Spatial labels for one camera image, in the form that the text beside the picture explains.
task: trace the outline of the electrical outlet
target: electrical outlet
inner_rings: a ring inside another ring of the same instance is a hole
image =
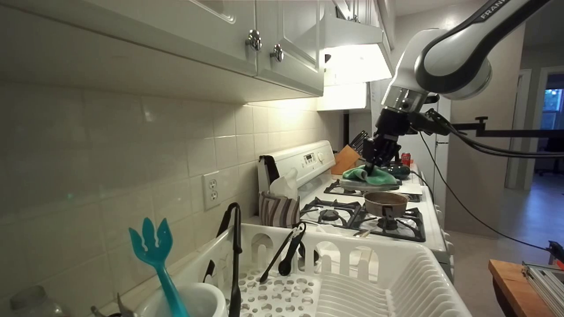
[[[204,205],[206,210],[215,207],[221,203],[222,190],[219,185],[219,171],[205,174],[202,176],[202,185],[204,188]]]

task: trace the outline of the white stove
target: white stove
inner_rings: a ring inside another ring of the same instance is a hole
[[[352,236],[370,229],[367,239],[407,240],[420,243],[435,254],[452,279],[453,258],[447,251],[444,233],[439,226],[429,189],[421,186],[415,175],[404,180],[397,192],[410,194],[408,211],[394,223],[365,212],[362,193],[336,188],[340,175],[332,175],[334,164],[327,141],[307,144],[260,157],[259,190],[267,191],[270,183],[291,168],[298,170],[298,195],[301,220],[312,224],[330,224],[341,235]]]

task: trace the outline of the green cloth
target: green cloth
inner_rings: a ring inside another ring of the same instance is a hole
[[[397,184],[397,180],[390,173],[375,167],[372,170],[372,174],[368,175],[368,172],[364,170],[364,165],[357,168],[350,169],[343,173],[343,178],[351,180],[359,180],[361,182],[367,182],[371,185],[386,185],[386,184]]]

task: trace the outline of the white dish rack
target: white dish rack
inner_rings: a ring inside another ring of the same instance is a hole
[[[258,279],[282,245],[290,229],[241,225],[239,287],[241,316],[245,317],[470,317],[454,286],[432,252],[415,243],[344,237],[306,232],[302,242],[305,260],[293,258],[292,272],[278,274],[281,254],[270,270],[268,280]],[[339,272],[332,272],[329,256],[314,265],[313,250],[330,242],[340,252]],[[177,288],[202,282],[208,264],[215,264],[214,275],[207,283],[226,296],[231,293],[233,228],[220,235],[199,252],[173,281]],[[350,254],[358,248],[372,250],[378,259],[376,280],[369,264],[362,259],[350,270]],[[144,317],[167,317],[166,299],[161,290],[142,303],[137,313]]]

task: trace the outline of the teal spatula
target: teal spatula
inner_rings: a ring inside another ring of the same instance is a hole
[[[190,317],[165,267],[166,257],[173,246],[173,236],[170,233],[166,218],[162,220],[157,229],[158,246],[155,240],[155,227],[149,218],[143,220],[143,239],[147,247],[146,251],[137,231],[129,228],[129,235],[131,236],[131,244],[133,244],[133,251],[137,258],[154,267],[157,271],[157,276],[161,282],[162,290],[165,292],[172,316]]]

